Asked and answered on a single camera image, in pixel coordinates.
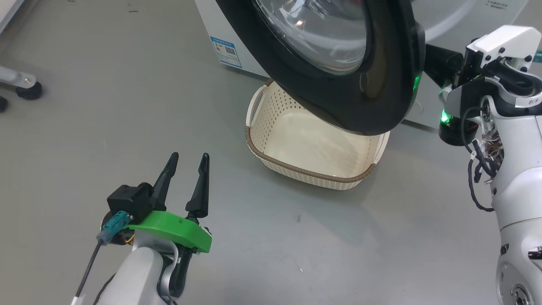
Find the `cream basket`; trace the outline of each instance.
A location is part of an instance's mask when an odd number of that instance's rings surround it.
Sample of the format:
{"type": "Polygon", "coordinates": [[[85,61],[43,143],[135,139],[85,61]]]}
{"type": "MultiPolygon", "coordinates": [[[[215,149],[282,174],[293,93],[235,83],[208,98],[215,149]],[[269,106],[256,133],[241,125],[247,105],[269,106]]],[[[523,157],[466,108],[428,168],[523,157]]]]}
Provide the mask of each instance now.
{"type": "Polygon", "coordinates": [[[277,173],[346,190],[375,169],[390,133],[360,136],[340,130],[311,114],[270,81],[250,101],[245,134],[254,155],[277,173]]]}

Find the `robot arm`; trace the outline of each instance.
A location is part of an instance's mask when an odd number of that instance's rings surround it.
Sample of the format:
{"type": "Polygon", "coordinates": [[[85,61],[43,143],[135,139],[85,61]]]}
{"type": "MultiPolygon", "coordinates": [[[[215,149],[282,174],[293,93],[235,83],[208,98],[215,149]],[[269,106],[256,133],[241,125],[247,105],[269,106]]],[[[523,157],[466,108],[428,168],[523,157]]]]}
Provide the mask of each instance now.
{"type": "MultiPolygon", "coordinates": [[[[105,283],[93,305],[176,304],[184,291],[192,255],[210,251],[211,234],[206,227],[200,227],[198,220],[206,217],[209,210],[209,155],[203,154],[196,188],[186,204],[186,218],[167,212],[165,206],[177,160],[178,154],[173,153],[154,187],[148,183],[138,187],[121,186],[108,197],[111,211],[98,235],[97,249],[100,242],[125,245],[131,244],[130,240],[133,240],[133,248],[117,273],[105,283]],[[117,213],[127,213],[129,220],[125,220],[119,230],[107,232],[114,227],[111,222],[117,213]],[[103,236],[111,237],[104,242],[103,236]]],[[[76,304],[89,268],[74,299],[76,304]]]]}
{"type": "Polygon", "coordinates": [[[480,162],[475,182],[481,168],[490,176],[491,209],[479,205],[469,184],[476,205],[497,216],[496,287],[505,305],[542,301],[542,79],[527,72],[540,37],[534,28],[503,26],[473,41],[441,92],[441,138],[465,145],[469,165],[480,162]],[[479,125],[481,140],[474,139],[479,125]]]}

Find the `green 3d-printed bracket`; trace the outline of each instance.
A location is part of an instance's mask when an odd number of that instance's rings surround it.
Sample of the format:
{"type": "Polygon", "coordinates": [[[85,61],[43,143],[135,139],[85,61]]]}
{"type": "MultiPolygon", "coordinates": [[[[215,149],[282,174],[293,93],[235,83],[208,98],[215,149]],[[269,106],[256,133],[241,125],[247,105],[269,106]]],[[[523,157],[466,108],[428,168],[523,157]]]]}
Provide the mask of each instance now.
{"type": "Polygon", "coordinates": [[[196,248],[198,252],[209,253],[211,250],[211,235],[197,223],[170,212],[152,211],[140,224],[126,227],[143,230],[191,249],[196,248]]]}

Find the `qr code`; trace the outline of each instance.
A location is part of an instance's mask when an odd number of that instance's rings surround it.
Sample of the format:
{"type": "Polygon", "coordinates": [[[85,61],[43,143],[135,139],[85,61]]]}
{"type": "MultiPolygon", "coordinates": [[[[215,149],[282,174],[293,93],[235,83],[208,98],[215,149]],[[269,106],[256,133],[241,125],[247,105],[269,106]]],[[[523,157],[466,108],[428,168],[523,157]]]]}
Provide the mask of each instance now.
{"type": "Polygon", "coordinates": [[[235,49],[234,48],[228,48],[226,47],[226,52],[230,53],[231,55],[235,55],[235,49]]]}

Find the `washing machine door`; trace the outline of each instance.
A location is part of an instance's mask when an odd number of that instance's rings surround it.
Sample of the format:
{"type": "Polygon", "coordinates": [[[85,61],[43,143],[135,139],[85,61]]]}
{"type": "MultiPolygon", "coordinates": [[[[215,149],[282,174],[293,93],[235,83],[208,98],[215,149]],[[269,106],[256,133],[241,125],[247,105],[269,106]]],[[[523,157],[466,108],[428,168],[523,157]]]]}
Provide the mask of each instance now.
{"type": "Polygon", "coordinates": [[[423,69],[409,0],[216,0],[263,69],[323,120],[363,135],[403,120],[423,69]]]}

